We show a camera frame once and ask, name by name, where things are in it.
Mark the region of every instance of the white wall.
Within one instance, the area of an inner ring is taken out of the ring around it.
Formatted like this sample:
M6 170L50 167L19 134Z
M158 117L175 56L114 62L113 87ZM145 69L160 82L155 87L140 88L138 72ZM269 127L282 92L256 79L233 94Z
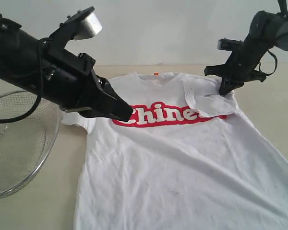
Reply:
M229 53L216 49L218 39L243 40L258 11L279 11L277 0L0 0L0 12L42 38L91 5L104 29L67 48L98 65L223 63ZM288 62L288 52L275 53Z

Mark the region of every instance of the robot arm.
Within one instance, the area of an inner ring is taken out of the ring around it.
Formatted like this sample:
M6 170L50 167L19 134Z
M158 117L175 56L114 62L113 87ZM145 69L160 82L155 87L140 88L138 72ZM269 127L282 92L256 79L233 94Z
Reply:
M220 94L242 87L245 82L259 80L263 82L271 74L263 73L255 68L261 58L276 46L288 51L288 10L286 0L278 0L281 13L273 14L265 11L258 12L251 23L250 32L244 42L221 39L218 49L232 51L224 65L207 66L205 76L216 75L222 78Z
M133 109L95 74L95 60L65 49L68 41L94 37L102 29L93 11L94 7L78 11L39 41L0 14L0 79L38 95L37 101L44 97L58 104L65 112L128 121Z

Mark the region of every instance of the red logo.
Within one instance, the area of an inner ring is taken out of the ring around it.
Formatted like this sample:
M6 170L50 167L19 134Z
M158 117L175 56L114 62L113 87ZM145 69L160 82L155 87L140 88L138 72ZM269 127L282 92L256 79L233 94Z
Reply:
M128 122L113 120L113 123L119 126L145 128L195 124L215 118L199 117L198 113L191 110L188 106L178 108L176 106L166 105L163 102L155 102L150 108L147 108L146 105L133 105L132 108L133 113ZM220 115L217 117L226 119L227 116Z

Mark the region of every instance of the beige table surface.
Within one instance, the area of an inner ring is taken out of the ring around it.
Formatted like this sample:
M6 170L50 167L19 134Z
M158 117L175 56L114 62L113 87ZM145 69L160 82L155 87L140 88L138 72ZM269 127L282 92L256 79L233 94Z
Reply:
M186 72L203 75L204 66L96 67L111 78L136 71ZM267 70L273 69L268 64ZM14 89L0 81L0 93ZM265 83L251 82L236 90L240 108L261 133L288 159L288 64L280 64ZM0 230L71 230L77 180L84 162L86 132L60 126L54 147L41 171L18 193L0 199Z

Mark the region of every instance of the metal mesh basket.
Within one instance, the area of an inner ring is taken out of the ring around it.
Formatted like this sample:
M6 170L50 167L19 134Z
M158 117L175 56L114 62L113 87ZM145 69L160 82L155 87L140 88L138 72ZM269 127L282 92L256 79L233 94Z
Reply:
M0 96L0 119L24 114L35 100L36 95L26 91ZM0 124L0 198L34 178L50 153L59 125L59 107L45 99L28 118Z

